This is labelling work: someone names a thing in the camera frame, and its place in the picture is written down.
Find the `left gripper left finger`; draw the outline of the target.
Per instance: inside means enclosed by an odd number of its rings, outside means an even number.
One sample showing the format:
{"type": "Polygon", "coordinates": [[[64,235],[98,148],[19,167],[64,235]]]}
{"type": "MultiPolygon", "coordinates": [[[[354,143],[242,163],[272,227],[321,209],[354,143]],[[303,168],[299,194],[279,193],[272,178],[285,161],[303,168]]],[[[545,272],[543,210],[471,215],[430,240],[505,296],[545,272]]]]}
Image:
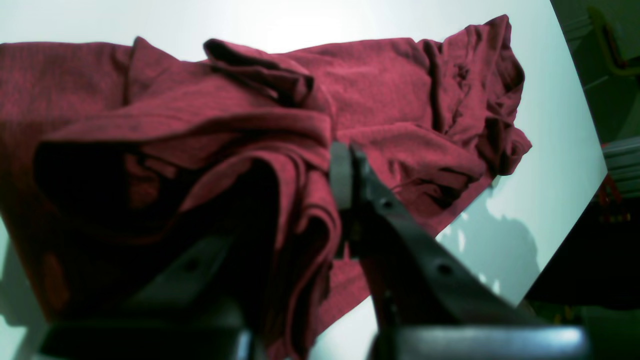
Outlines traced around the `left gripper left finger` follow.
{"type": "Polygon", "coordinates": [[[251,360],[253,332],[218,280],[235,240],[208,235],[118,305],[51,326],[39,360],[251,360]]]}

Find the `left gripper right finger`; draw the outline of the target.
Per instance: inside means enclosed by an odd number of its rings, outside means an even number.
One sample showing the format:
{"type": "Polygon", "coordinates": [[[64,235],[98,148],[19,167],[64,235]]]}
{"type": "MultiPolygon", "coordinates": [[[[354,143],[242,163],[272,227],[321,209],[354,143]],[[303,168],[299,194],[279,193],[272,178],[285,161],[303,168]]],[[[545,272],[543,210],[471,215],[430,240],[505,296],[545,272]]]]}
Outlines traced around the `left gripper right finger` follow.
{"type": "Polygon", "coordinates": [[[347,249],[365,274],[378,333],[370,360],[590,360],[580,326],[551,325],[487,289],[415,221],[354,145],[330,147],[347,249]]]}

